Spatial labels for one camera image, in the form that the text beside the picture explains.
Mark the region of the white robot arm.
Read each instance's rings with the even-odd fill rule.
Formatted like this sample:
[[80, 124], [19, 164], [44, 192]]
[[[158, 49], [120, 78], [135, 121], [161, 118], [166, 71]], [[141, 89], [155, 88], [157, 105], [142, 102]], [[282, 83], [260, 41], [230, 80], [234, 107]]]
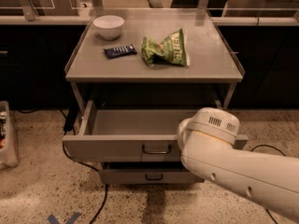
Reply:
[[234, 148], [239, 119], [205, 107], [178, 126], [183, 166], [205, 180], [299, 222], [299, 160]]

